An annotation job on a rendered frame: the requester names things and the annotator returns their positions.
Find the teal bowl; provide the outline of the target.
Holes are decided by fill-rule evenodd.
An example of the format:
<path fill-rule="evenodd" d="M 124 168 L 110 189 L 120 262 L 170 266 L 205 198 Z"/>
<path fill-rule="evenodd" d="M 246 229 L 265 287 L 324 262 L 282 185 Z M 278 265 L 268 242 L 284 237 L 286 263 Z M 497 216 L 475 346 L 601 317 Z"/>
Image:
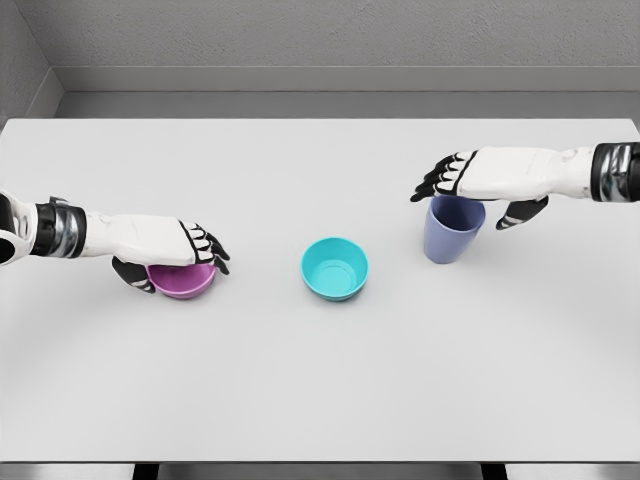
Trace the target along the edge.
<path fill-rule="evenodd" d="M 326 237 L 304 251 L 300 271 L 304 283 L 317 296 L 328 301 L 344 301 L 356 295 L 369 276 L 369 260 L 355 242 Z"/>

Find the purple bowl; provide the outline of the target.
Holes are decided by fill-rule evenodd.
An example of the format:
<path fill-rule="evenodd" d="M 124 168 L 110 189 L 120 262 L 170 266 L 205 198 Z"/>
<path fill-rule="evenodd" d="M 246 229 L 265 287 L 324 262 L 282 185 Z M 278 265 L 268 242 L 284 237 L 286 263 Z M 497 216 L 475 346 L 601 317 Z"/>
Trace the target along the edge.
<path fill-rule="evenodd" d="M 151 283 L 162 294 L 186 300 L 199 296 L 209 288 L 217 268 L 212 264 L 149 265 L 146 271 Z"/>

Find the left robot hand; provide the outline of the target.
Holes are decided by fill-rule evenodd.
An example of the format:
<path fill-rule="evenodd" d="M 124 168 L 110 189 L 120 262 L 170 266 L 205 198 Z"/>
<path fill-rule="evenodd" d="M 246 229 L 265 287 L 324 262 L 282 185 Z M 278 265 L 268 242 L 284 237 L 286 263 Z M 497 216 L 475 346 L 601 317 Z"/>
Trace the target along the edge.
<path fill-rule="evenodd" d="M 154 294 L 148 266 L 212 265 L 228 275 L 229 260 L 221 242 L 198 223 L 174 217 L 135 216 L 116 234 L 111 264 L 129 286 Z"/>

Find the blue-grey cup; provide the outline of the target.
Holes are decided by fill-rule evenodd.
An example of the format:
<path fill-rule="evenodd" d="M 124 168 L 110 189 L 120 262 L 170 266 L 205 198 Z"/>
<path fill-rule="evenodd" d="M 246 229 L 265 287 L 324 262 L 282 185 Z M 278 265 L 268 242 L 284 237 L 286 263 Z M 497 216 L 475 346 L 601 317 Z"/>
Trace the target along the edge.
<path fill-rule="evenodd" d="M 485 218 L 480 201 L 457 196 L 432 198 L 424 227 L 425 255 L 437 264 L 456 261 L 475 240 Z"/>

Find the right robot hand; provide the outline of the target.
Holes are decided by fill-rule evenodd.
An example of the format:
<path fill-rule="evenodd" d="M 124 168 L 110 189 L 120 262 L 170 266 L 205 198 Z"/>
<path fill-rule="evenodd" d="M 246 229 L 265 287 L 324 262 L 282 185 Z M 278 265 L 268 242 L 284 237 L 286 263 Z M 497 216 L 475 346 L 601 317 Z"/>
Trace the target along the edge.
<path fill-rule="evenodd" d="M 549 203 L 543 168 L 545 154 L 533 148 L 484 147 L 456 152 L 438 161 L 415 187 L 414 203 L 438 196 L 478 201 L 504 200 L 508 207 L 496 222 L 507 230 L 533 219 Z"/>

